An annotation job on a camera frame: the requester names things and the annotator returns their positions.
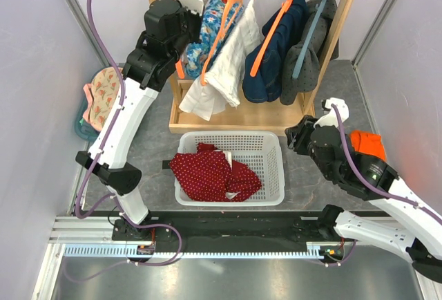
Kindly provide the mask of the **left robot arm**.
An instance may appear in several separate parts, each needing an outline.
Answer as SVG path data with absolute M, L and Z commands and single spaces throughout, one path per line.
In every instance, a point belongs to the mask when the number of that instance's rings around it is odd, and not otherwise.
M 138 184 L 142 172 L 128 163 L 127 155 L 139 125 L 186 47 L 200 36 L 203 0 L 155 0 L 144 15 L 145 30 L 117 71 L 120 86 L 104 128 L 92 147 L 79 151 L 76 162 L 86 169 L 86 185 L 96 175 L 107 186 L 137 240 L 151 234 L 149 210 Z

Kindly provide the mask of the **white shirt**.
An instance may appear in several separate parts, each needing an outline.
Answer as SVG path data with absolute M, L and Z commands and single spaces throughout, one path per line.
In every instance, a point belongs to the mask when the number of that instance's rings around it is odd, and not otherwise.
M 224 112 L 226 106 L 238 107 L 238 90 L 244 78 L 246 56 L 260 42 L 254 0 L 250 0 L 212 66 L 205 73 L 206 84 L 192 83 L 179 105 L 180 110 L 209 121 L 212 115 Z

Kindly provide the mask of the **white plastic basket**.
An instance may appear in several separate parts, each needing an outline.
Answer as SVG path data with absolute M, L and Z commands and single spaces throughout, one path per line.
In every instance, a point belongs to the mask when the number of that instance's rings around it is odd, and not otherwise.
M 246 164 L 259 177 L 262 187 L 243 202 L 196 201 L 175 181 L 175 199 L 184 206 L 267 207 L 279 205 L 285 197 L 285 176 L 278 137 L 269 131 L 194 131 L 180 138 L 179 153 L 195 153 L 197 144 L 213 144 L 231 153 L 233 160 Z

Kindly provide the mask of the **red polka dot skirt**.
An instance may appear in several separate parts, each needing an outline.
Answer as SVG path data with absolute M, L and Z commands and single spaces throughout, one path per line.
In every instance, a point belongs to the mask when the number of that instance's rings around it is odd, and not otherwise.
M 242 202 L 262 189 L 262 181 L 248 165 L 213 144 L 200 142 L 195 153 L 177 153 L 169 165 L 194 201 Z

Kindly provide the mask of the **orange hanger with white shirt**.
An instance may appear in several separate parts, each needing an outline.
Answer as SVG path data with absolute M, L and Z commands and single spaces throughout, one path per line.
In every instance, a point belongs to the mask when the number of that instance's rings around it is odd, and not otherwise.
M 204 76 L 205 76 L 205 73 L 207 71 L 209 63 L 210 63 L 212 57 L 215 54 L 217 45 L 218 45 L 220 40 L 224 39 L 227 31 L 229 30 L 231 24 L 233 23 L 233 20 L 238 16 L 239 9 L 240 9 L 240 6 L 243 4 L 243 1 L 244 0 L 227 0 L 226 6 L 225 6 L 224 11 L 223 11 L 222 19 L 221 19 L 220 29 L 219 29 L 219 31 L 217 33 L 217 36 L 215 38 L 215 41 L 214 41 L 214 43 L 213 43 L 213 45 L 212 45 L 212 47 L 210 49 L 209 55 L 208 55 L 208 57 L 207 57 L 207 59 L 206 59 L 206 61 L 204 63 L 204 66 L 203 66 L 203 69 L 202 69 L 202 72 L 201 72 L 201 75 L 200 75 L 200 83 L 203 86 L 206 85 L 206 81 L 205 81 L 205 77 Z M 230 20 L 227 21 L 227 19 L 229 18 L 230 10 L 232 9 L 232 7 L 235 4 L 238 4 L 238 7 L 236 8 L 236 10 L 235 10 L 234 14 L 232 15 L 232 17 L 230 18 Z

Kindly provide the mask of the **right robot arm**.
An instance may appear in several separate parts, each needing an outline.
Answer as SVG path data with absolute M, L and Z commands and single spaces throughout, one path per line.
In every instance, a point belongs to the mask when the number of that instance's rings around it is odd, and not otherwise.
M 316 223 L 319 237 L 329 241 L 339 235 L 367 241 L 404 258 L 433 282 L 441 282 L 441 215 L 393 168 L 377 156 L 356 151 L 340 121 L 321 126 L 307 115 L 285 129 L 285 135 L 289 149 L 309 156 L 326 180 L 380 208 L 402 226 L 388 229 L 356 221 L 349 212 L 336 207 L 336 217 L 326 216 Z

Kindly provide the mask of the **blue floral garment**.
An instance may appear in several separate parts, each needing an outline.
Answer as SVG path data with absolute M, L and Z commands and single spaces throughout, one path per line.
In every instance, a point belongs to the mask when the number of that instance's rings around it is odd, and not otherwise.
M 184 72 L 188 78 L 197 79 L 221 27 L 221 21 L 228 0 L 209 0 L 205 7 L 200 29 L 199 42 L 189 44 L 186 49 Z

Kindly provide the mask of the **dark blue denim garment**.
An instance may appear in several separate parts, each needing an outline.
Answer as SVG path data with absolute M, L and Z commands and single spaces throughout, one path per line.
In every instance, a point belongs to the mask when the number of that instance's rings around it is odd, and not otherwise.
M 288 50 L 300 41 L 307 14 L 308 7 L 305 0 L 291 2 L 276 26 L 255 76 L 251 76 L 251 69 L 262 44 L 246 56 L 242 90 L 249 102 L 272 102 L 280 97 L 282 66 Z

